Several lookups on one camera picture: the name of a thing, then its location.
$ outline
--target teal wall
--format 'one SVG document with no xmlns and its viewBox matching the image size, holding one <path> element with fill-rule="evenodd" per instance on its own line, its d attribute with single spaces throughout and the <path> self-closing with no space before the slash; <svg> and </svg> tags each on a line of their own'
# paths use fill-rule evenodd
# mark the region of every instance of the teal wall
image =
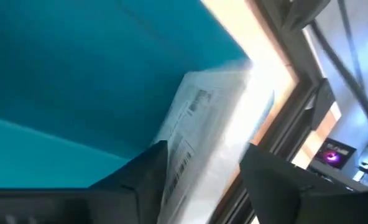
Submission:
<svg viewBox="0 0 368 224">
<path fill-rule="evenodd" d="M 22 142 L 0 148 L 22 153 L 23 163 L 32 153 L 44 154 L 40 161 L 48 153 L 58 154 L 56 161 L 77 155 L 97 164 L 92 169 L 99 176 L 108 175 L 98 167 L 106 158 L 119 164 L 148 146 L 185 72 L 243 57 L 199 1 L 0 0 L 0 122 L 94 152 L 79 145 L 42 148 L 49 143 L 38 134 L 26 134 L 27 147 Z M 0 138 L 19 132 L 4 133 L 3 127 Z M 32 166 L 41 173 L 48 170 L 43 164 Z M 70 169 L 64 163 L 56 172 Z M 12 175 L 1 174 L 6 180 Z M 37 176 L 31 172 L 25 179 L 31 178 Z"/>
</svg>

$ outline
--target sign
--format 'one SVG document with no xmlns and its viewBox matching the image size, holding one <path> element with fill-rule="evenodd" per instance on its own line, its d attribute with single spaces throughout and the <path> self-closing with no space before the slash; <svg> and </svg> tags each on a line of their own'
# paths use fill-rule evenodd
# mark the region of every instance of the sign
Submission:
<svg viewBox="0 0 368 224">
<path fill-rule="evenodd" d="M 326 138 L 315 159 L 331 167 L 342 169 L 357 149 L 336 140 Z"/>
</svg>

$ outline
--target black metal frame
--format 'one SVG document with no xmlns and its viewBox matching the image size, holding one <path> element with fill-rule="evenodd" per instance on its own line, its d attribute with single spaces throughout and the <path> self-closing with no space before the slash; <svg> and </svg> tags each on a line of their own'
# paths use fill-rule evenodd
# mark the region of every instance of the black metal frame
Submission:
<svg viewBox="0 0 368 224">
<path fill-rule="evenodd" d="M 255 2 L 298 75 L 297 86 L 259 146 L 291 161 L 313 129 L 315 113 L 325 115 L 333 100 L 326 102 L 329 105 L 319 106 L 313 110 L 307 109 L 324 79 L 301 29 L 289 32 L 283 27 L 291 7 L 290 1 L 255 0 Z M 251 202 L 241 177 L 238 176 L 222 198 L 210 223 L 248 224 L 254 217 Z"/>
</svg>

